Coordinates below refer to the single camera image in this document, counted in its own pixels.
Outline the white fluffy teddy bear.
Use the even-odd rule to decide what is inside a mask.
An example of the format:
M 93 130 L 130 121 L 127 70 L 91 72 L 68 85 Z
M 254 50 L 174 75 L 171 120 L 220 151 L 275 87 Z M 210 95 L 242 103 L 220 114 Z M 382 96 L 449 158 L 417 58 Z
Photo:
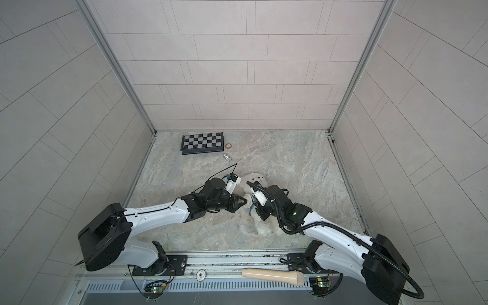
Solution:
M 235 194 L 246 199 L 247 203 L 238 211 L 242 221 L 240 230 L 244 235 L 253 238 L 283 235 L 282 230 L 278 226 L 278 222 L 271 215 L 269 215 L 265 221 L 260 217 L 258 212 L 261 211 L 261 208 L 264 208 L 264 206 L 262 206 L 260 201 L 255 197 L 254 191 L 247 184 L 248 182 L 253 184 L 257 182 L 261 188 L 268 187 L 268 182 L 262 174 L 251 172 L 241 178 L 240 184 L 236 186 Z

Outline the blue white striped shirt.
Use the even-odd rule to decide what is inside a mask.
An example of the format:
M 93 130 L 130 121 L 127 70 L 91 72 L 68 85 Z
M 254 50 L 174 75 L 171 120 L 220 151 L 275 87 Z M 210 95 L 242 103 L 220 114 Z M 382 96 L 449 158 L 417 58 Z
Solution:
M 248 210 L 248 214 L 249 216 L 252 216 L 253 210 L 255 210 L 255 204 L 258 203 L 258 200 L 255 198 L 254 195 L 251 194 L 246 194 L 244 198 L 247 201 L 246 207 Z

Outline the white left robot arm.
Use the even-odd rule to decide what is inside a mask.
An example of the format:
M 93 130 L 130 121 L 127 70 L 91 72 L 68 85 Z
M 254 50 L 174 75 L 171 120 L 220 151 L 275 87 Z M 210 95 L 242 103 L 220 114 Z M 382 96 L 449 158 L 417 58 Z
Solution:
M 225 180 L 207 180 L 199 192 L 174 201 L 144 208 L 108 205 L 78 233 L 83 264 L 87 271 L 98 271 L 111 264 L 165 270 L 167 258 L 160 243 L 136 240 L 136 236 L 158 227 L 195 221 L 207 213 L 226 210 L 235 213 L 246 199 L 234 194 L 241 182 L 235 174 Z

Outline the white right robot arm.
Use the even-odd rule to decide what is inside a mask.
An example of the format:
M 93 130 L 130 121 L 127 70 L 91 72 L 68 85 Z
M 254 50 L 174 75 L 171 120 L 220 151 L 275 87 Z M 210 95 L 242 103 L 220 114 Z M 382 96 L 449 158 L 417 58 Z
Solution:
M 398 304 L 412 283 L 410 268 L 394 244 L 384 235 L 370 237 L 344 229 L 326 220 L 310 207 L 294 203 L 288 191 L 278 186 L 262 187 L 249 183 L 256 197 L 256 211 L 262 220 L 276 217 L 280 229 L 288 234 L 304 234 L 310 244 L 310 269 L 331 269 L 355 278 L 385 304 Z

